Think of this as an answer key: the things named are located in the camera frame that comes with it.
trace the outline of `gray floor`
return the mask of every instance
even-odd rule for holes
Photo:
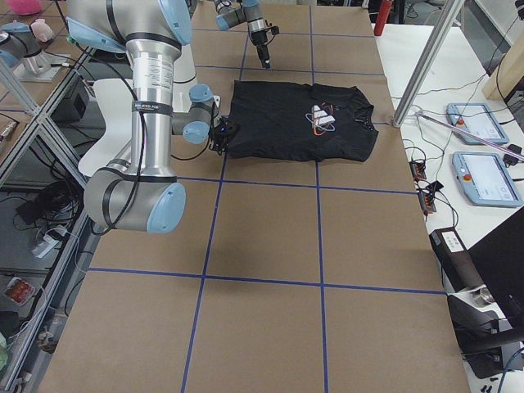
[[[413,8],[409,10],[408,0],[405,23],[407,25],[434,25],[440,15],[438,10],[438,7],[426,2],[414,4]],[[461,20],[461,15],[458,15],[457,22],[460,23]],[[498,57],[509,49],[506,42],[503,42],[501,34],[473,1],[465,2],[463,21],[464,35],[483,64],[489,63],[494,54],[495,57]]]

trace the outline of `white table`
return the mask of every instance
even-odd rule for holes
[[[388,85],[396,106],[399,102],[409,78],[413,73],[418,58],[420,57],[427,39],[431,33],[431,26],[415,25],[387,25],[381,37],[377,37],[378,50],[382,59],[384,72],[388,78]],[[436,57],[430,72],[428,73],[420,93],[432,89],[460,88],[482,75],[484,69],[478,61],[477,56],[470,47],[468,41],[459,28],[452,28],[446,38],[442,48]],[[423,110],[434,111],[441,114],[445,113],[445,107],[450,102],[486,102],[491,110],[505,108],[502,101],[489,101],[482,95],[482,86],[486,83],[488,76],[485,75],[479,84],[470,84],[459,90],[446,90],[442,92],[431,92],[426,95],[417,96],[414,104]],[[440,151],[422,140],[420,130],[412,114],[420,108],[414,107],[410,115],[402,124],[401,133],[403,138],[413,141],[416,147],[423,149],[427,157],[438,157]],[[445,121],[444,115],[429,114],[438,120]],[[511,120],[513,118],[509,110],[494,113],[499,122]],[[424,138],[435,143],[439,147],[444,147],[448,140],[450,130],[433,124],[426,120],[420,120]],[[524,146],[524,134],[516,122],[504,125],[504,130],[509,136],[510,142],[519,146]],[[405,146],[412,146],[409,141],[404,141]],[[413,149],[407,150],[408,158],[411,157]],[[451,166],[451,155],[455,151],[480,151],[495,152],[490,147],[469,146],[461,142],[456,136],[452,135],[449,144],[445,149],[445,156],[438,180],[444,185],[442,192],[448,197],[450,204],[458,211],[459,222],[457,232],[463,239],[467,248],[481,240],[487,233],[496,228],[517,210],[510,208],[494,208],[473,206],[463,195],[460,186],[454,177]],[[422,158],[420,152],[414,152],[415,158]],[[434,181],[439,168],[440,160],[429,160],[427,162],[426,173],[429,181]],[[511,167],[509,173],[513,178],[524,177],[524,165]],[[524,195],[524,182],[516,183],[518,191]],[[445,228],[452,225],[451,210],[440,201],[436,201],[437,212],[427,218],[427,232],[431,233],[436,228]],[[461,299],[469,301],[469,293],[458,294]],[[498,306],[491,306],[500,315]],[[473,374],[467,363],[466,368],[469,384],[472,392],[478,392],[484,385],[494,385],[487,379],[478,379]],[[497,385],[493,386],[492,392],[496,392]],[[524,391],[524,372],[509,373],[504,381],[503,393],[517,393]]]

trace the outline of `pink object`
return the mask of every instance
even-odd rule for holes
[[[45,19],[37,19],[35,22],[33,22],[31,24],[31,30],[33,30],[34,36],[41,43],[51,41],[54,36],[51,28],[46,23]]]
[[[6,0],[6,4],[18,15],[36,14],[42,10],[40,0]]]

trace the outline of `label on robot arm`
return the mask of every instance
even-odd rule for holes
[[[460,244],[455,232],[443,232],[442,237],[444,238],[445,244],[451,252],[464,251],[462,244]]]
[[[173,65],[154,57],[141,56],[134,60],[133,88],[173,89]]]

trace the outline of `black t-shirt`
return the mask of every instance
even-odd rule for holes
[[[314,106],[334,123],[318,124]],[[232,157],[365,161],[378,135],[372,113],[373,105],[356,87],[235,81],[229,119],[241,128],[228,152]]]

